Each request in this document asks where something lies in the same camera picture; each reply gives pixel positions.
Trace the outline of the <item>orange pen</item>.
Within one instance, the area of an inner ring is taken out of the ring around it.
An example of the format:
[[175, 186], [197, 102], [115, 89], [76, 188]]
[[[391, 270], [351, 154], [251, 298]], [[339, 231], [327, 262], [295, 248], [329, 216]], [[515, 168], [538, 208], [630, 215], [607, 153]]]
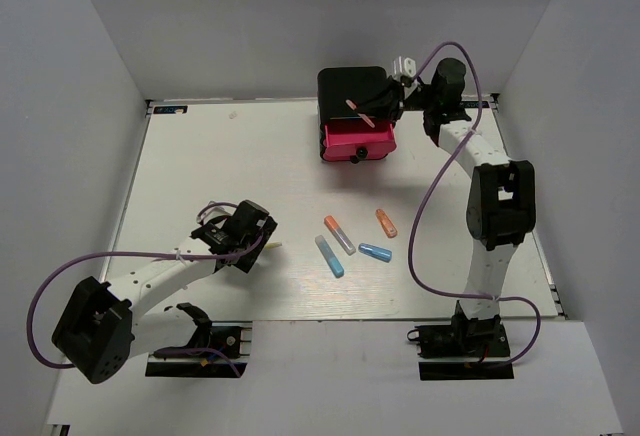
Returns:
[[352, 110], [360, 119], [362, 119], [369, 127], [371, 127], [371, 128], [375, 127], [375, 123], [373, 122], [373, 120], [369, 116], [367, 116], [366, 114], [362, 113], [356, 107], [356, 104], [352, 100], [346, 99], [345, 103], [348, 106], [348, 108], [350, 110]]

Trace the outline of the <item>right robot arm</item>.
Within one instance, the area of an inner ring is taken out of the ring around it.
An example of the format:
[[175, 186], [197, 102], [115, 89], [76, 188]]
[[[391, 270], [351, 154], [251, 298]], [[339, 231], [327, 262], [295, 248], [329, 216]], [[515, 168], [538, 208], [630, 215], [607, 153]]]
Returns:
[[470, 178], [466, 225], [473, 239], [467, 283], [457, 297], [461, 319], [451, 330], [453, 346], [472, 355], [488, 341], [499, 318], [499, 299], [509, 263], [536, 223], [535, 170], [527, 160], [513, 160], [478, 130], [462, 104], [466, 65], [441, 60], [430, 83], [422, 82], [416, 62], [398, 58], [388, 84], [377, 95], [355, 104], [368, 116], [391, 122], [404, 111], [420, 110], [432, 142], [447, 152]]

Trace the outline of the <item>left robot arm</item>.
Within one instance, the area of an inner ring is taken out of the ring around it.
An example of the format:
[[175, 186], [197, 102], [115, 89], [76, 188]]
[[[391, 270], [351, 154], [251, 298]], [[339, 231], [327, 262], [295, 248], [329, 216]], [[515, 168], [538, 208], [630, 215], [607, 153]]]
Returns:
[[53, 344], [92, 384], [118, 372], [131, 357], [202, 358], [228, 364], [240, 355], [242, 327], [217, 326], [189, 302], [171, 303], [190, 284], [234, 267], [251, 270], [277, 223], [244, 200], [232, 213], [201, 219], [169, 253], [141, 253], [147, 265], [100, 282], [87, 277], [74, 288], [52, 335]]

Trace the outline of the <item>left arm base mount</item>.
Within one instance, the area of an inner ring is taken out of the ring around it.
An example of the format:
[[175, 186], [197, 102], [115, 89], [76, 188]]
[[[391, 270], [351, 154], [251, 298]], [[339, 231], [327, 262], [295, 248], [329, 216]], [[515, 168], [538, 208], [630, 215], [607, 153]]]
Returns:
[[151, 353], [145, 376], [159, 378], [236, 379], [248, 365], [252, 324], [213, 322], [201, 325], [188, 343]]

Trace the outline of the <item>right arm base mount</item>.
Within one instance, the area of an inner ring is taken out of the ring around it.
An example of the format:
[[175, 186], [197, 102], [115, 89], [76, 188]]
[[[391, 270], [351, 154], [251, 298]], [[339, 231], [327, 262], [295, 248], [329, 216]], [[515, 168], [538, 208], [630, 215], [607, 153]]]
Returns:
[[496, 336], [469, 344], [456, 339], [451, 325], [420, 325], [407, 333], [417, 346], [421, 381], [497, 381], [514, 378], [503, 324]]

